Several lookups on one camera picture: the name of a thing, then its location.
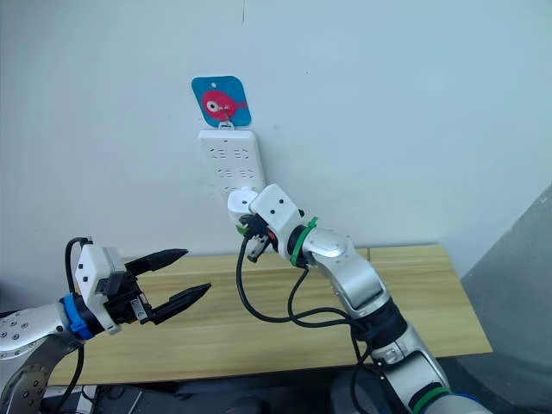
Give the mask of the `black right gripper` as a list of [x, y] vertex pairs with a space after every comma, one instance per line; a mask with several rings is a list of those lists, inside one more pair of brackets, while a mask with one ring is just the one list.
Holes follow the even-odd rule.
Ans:
[[248, 253], [248, 260], [256, 263], [269, 246], [278, 248], [275, 234], [269, 229], [267, 222], [258, 214], [241, 216], [236, 224], [236, 230], [249, 241], [254, 241], [254, 246]]

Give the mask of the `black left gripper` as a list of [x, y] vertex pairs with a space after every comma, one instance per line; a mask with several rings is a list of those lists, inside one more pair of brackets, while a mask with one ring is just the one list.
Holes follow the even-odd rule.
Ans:
[[116, 273], [100, 279], [97, 293], [106, 298], [103, 306], [111, 319], [117, 324], [138, 321], [157, 325], [194, 305], [211, 288], [211, 283], [185, 289], [154, 309], [138, 284], [139, 275], [168, 267], [188, 253], [187, 249], [181, 248], [161, 250], [127, 262], [125, 273]]

